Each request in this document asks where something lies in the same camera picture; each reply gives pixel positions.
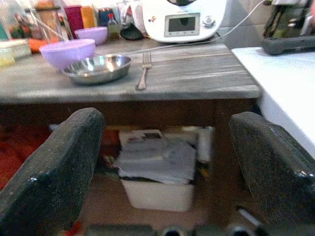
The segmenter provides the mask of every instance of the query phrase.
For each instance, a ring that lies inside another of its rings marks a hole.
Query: kitchen counter
[[[110,42],[97,55],[125,53],[160,46],[153,40]],[[132,63],[127,76],[97,86],[79,86],[41,55],[21,59],[0,70],[0,103],[117,102],[189,99],[257,98],[260,87],[220,43],[179,46],[152,51],[147,89],[136,91],[142,53],[127,53]]]
[[[258,105],[266,119],[285,128],[315,158],[315,53],[271,56],[262,48],[232,52],[261,85]]]

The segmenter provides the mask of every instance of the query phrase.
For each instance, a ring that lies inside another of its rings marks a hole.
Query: wall
[[[22,4],[28,4],[30,0],[18,0]],[[96,7],[115,7],[116,2],[122,0],[55,0],[67,5],[93,3]],[[221,28],[218,33],[225,34],[244,19],[248,13],[260,2],[260,0],[227,0],[227,7]],[[255,47],[261,45],[264,25],[266,24],[272,7],[259,6],[256,11],[243,22],[234,32],[224,37],[222,41],[230,48]]]

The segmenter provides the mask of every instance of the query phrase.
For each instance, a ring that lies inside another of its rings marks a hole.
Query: wooden floor
[[[155,230],[179,225],[193,229],[196,225],[217,224],[223,228],[231,224],[246,223],[235,211],[236,205],[256,208],[248,191],[237,180],[234,186],[213,180],[220,185],[216,190],[212,182],[198,177],[193,207],[188,212],[142,210],[132,207],[124,187],[118,179],[97,174],[94,176],[79,221],[85,229],[90,224],[148,224]]]

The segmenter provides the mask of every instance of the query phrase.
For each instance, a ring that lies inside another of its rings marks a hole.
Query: white bin
[[[140,209],[188,211],[194,185],[121,180],[131,205]]]

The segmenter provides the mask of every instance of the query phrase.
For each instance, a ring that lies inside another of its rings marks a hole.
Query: fork
[[[136,86],[136,90],[145,90],[147,88],[146,85],[146,74],[147,69],[152,67],[152,61],[151,61],[151,51],[144,51],[142,55],[142,76],[141,79]]]

